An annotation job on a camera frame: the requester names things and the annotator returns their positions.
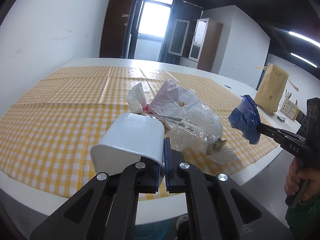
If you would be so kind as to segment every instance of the checkered tablecloth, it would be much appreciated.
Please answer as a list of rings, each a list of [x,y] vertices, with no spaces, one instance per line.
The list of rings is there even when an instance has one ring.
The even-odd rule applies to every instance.
[[[0,169],[12,178],[52,194],[72,196],[94,175],[90,148],[121,113],[129,112],[125,96],[139,82],[147,100],[174,78],[194,89],[203,103],[220,116],[223,139],[236,148],[238,160],[218,165],[203,153],[185,151],[187,162],[203,172],[234,174],[273,150],[277,144],[261,136],[250,145],[231,129],[228,116],[240,99],[208,78],[168,71],[127,67],[60,68],[27,91],[0,119]],[[168,196],[164,183],[155,195]]]

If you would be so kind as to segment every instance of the white plastic cup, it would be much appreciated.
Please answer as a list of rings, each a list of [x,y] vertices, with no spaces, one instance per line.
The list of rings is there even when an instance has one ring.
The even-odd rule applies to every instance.
[[[164,126],[151,117],[124,113],[109,127],[98,144],[90,149],[96,173],[121,173],[127,166],[139,162],[141,156],[160,164],[159,182],[164,176]]]

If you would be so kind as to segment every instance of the metal screw head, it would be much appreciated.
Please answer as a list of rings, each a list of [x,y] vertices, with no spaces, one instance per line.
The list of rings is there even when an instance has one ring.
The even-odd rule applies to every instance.
[[[103,172],[97,175],[97,180],[105,180],[106,178],[107,178],[107,175]]]
[[[180,168],[182,168],[182,169],[188,169],[188,168],[190,168],[190,164],[189,164],[189,163],[180,163],[179,166],[180,166]]]
[[[224,173],[220,173],[218,175],[218,179],[221,180],[221,181],[226,181],[228,179],[228,176]]]
[[[138,163],[136,163],[136,168],[137,168],[137,169],[143,169],[145,166],[146,166],[146,164],[143,163],[143,162],[138,162]]]

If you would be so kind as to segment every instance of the hand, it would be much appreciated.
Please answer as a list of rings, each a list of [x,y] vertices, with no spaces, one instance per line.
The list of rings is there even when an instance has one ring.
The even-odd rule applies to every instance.
[[[309,179],[310,182],[308,187],[301,197],[301,200],[307,201],[320,191],[320,171],[312,168],[306,168],[297,173],[297,168],[297,160],[294,158],[289,167],[289,173],[286,177],[284,191],[287,193],[287,195],[294,195],[299,190],[298,184],[300,183],[300,179]]]

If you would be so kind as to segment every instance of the fluorescent light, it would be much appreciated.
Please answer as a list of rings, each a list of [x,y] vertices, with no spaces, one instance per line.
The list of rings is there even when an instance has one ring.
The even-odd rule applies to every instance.
[[[293,54],[293,53],[290,53],[290,54],[291,54],[292,56],[295,56],[295,57],[299,58],[299,59],[302,59],[303,61],[305,61],[305,62],[309,63],[310,65],[312,65],[312,66],[314,66],[314,67],[317,67],[315,64],[313,64],[312,62],[310,62],[310,61],[306,60],[306,59],[305,59],[305,58],[303,58],[303,57],[300,57],[300,56],[295,55],[295,54]]]
[[[312,44],[314,44],[314,45],[316,45],[316,46],[318,46],[320,48],[320,43],[319,42],[316,42],[316,41],[314,41],[314,40],[312,40],[312,39],[310,39],[308,37],[305,37],[305,36],[303,36],[301,34],[294,33],[294,32],[289,32],[289,34],[293,35],[293,36],[296,36],[296,37],[298,37],[300,39],[303,39],[305,41],[308,41],[308,42],[310,42],[310,43],[312,43]]]

